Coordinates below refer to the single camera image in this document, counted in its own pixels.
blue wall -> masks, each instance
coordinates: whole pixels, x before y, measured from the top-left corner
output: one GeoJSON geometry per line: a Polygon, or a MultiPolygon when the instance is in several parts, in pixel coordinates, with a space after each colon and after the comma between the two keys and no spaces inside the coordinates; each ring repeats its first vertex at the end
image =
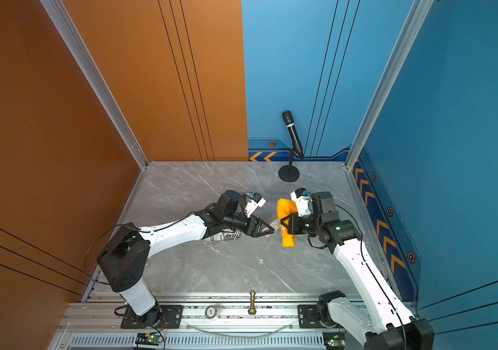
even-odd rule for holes
{"type": "Polygon", "coordinates": [[[243,0],[249,148],[277,139],[291,146],[281,118],[286,109],[306,156],[329,157],[348,147],[411,4],[243,0]]]}
{"type": "MultiPolygon", "coordinates": [[[[498,301],[498,2],[434,1],[366,143],[421,259],[420,315],[498,301]]],[[[498,321],[498,304],[432,322],[498,321]]],[[[436,336],[498,348],[498,325],[436,336]]]]}

vent grille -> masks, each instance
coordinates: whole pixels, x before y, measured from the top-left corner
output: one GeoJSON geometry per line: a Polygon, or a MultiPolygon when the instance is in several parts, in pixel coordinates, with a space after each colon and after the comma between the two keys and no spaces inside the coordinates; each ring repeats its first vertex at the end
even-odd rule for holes
{"type": "MultiPolygon", "coordinates": [[[[178,349],[225,349],[225,348],[254,348],[254,349],[286,349],[286,348],[322,348],[323,334],[320,332],[286,332],[264,339],[244,338],[250,333],[231,333],[233,338],[214,338],[210,335],[193,332],[170,332],[166,340],[166,350],[178,349]]],[[[70,341],[71,349],[83,348],[134,348],[136,332],[75,332],[70,341]]],[[[147,346],[163,349],[160,346],[147,346]]]]}
{"type": "Polygon", "coordinates": [[[73,348],[126,348],[134,346],[135,333],[74,333],[71,340],[73,348]]]}
{"type": "Polygon", "coordinates": [[[323,336],[313,335],[274,335],[264,339],[232,338],[220,339],[208,335],[179,335],[168,337],[167,344],[170,346],[297,346],[297,345],[323,345],[323,336]]]}

microphone stand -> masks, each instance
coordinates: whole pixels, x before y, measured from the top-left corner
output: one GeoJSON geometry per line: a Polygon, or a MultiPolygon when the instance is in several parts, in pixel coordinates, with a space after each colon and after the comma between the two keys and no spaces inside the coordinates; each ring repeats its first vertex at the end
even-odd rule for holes
{"type": "Polygon", "coordinates": [[[288,165],[284,165],[278,170],[278,177],[282,181],[286,181],[288,183],[292,183],[299,178],[299,170],[295,166],[292,165],[295,157],[294,149],[290,149],[290,163],[288,165]]]}

microphone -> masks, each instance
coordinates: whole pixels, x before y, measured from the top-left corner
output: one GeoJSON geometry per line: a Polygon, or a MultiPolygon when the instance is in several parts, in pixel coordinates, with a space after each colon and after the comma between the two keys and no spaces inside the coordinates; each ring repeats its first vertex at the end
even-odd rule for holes
{"type": "Polygon", "coordinates": [[[298,156],[298,158],[303,159],[303,148],[301,146],[301,142],[299,141],[298,132],[295,130],[294,117],[292,116],[292,112],[290,112],[289,110],[283,112],[282,118],[284,119],[284,123],[286,124],[287,132],[292,138],[294,153],[298,156]]]}

round stand base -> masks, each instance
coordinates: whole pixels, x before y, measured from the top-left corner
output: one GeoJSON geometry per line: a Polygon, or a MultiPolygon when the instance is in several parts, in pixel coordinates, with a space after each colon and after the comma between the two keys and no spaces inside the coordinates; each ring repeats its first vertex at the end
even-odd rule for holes
{"type": "Polygon", "coordinates": [[[292,183],[299,178],[299,170],[293,165],[284,165],[278,170],[278,177],[280,177],[282,181],[292,183]]]}

